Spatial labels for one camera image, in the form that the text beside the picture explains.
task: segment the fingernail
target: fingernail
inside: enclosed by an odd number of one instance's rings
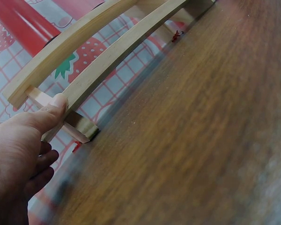
[[[56,96],[54,96],[54,98],[50,102],[50,105],[58,107],[58,108],[66,107],[67,98],[63,94],[57,94]]]

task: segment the light wooden frame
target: light wooden frame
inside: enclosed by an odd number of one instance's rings
[[[37,88],[47,76],[113,19],[125,12],[130,16],[135,14],[141,20],[99,55],[64,90],[63,94],[68,98],[64,123],[44,136],[45,141],[50,141],[63,127],[73,138],[86,143],[98,132],[98,127],[74,111],[146,37],[158,28],[159,34],[164,34],[160,27],[165,21],[171,17],[185,23],[194,21],[195,18],[182,9],[187,3],[191,6],[192,2],[197,6],[202,5],[196,10],[199,15],[214,0],[108,0],[50,42],[17,74],[3,95],[16,108],[21,107],[27,98],[39,107],[47,105],[51,97]],[[173,33],[168,28],[163,29],[169,33],[166,38],[169,41]]]

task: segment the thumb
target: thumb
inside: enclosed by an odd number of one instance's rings
[[[21,113],[13,117],[15,123],[37,129],[41,135],[56,127],[66,111],[67,98],[57,94],[52,101],[38,112]]]

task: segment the hand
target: hand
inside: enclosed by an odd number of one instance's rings
[[[59,157],[41,137],[58,125],[66,106],[58,94],[40,111],[0,124],[0,224],[28,224],[28,201],[51,180]]]

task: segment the green strawberry leaf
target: green strawberry leaf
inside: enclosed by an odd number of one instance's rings
[[[59,67],[57,67],[57,69],[55,71],[55,79],[57,79],[60,74],[61,74],[61,77],[63,79],[65,79],[66,71],[70,71],[70,68],[71,68],[70,61],[73,60],[73,59],[75,59],[75,55],[71,54],[69,56],[69,58],[67,58],[65,61],[63,61],[62,64]]]

